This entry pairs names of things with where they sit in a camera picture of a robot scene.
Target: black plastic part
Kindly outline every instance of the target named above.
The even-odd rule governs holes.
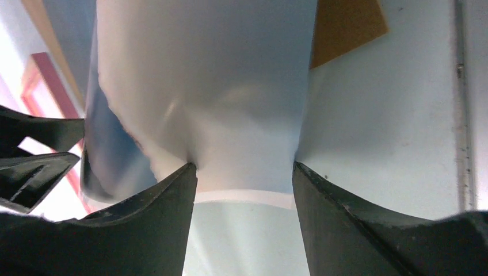
[[[29,213],[79,161],[68,151],[83,138],[83,119],[28,116],[0,106],[0,205]],[[19,144],[31,137],[59,153],[32,155]]]
[[[29,213],[78,161],[68,152],[0,159],[0,205]]]
[[[0,105],[0,158],[24,157],[17,147],[31,137],[58,152],[69,151],[83,138],[83,119],[33,117]]]
[[[0,214],[0,260],[39,275],[181,276],[196,185],[196,167],[186,164],[83,220]]]
[[[488,275],[488,213],[429,221],[330,183],[301,163],[293,192],[310,275]]]

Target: white wall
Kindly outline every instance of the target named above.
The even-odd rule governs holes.
[[[0,104],[24,113],[28,112],[19,97],[21,78],[29,55],[37,52],[48,52],[48,48],[21,1],[0,0],[0,75],[7,91],[11,92],[9,98],[15,101],[15,103],[0,102]],[[71,90],[64,77],[61,74],[60,77],[70,93]],[[8,96],[4,94],[5,87],[2,89],[0,99],[6,99]],[[0,212],[12,211],[0,206]],[[86,211],[69,182],[64,179],[31,214],[59,221],[84,217]]]

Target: brown cardboard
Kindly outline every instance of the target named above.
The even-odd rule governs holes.
[[[318,0],[310,68],[388,32],[378,0]]]

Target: cardboard piece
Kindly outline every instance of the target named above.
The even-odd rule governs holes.
[[[378,0],[318,0],[310,68],[388,32]]]

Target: red frame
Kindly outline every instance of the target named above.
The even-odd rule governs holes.
[[[79,118],[78,112],[56,72],[56,68],[52,64],[49,55],[45,52],[34,53],[31,55],[24,75],[22,76],[22,93],[20,98],[33,116],[46,117],[33,95],[39,82],[44,82],[64,118]],[[82,149],[82,141],[78,143],[78,146]],[[85,207],[85,210],[90,213],[91,210],[89,206],[81,198],[79,184],[80,176],[75,170],[71,170],[66,174],[66,178]]]

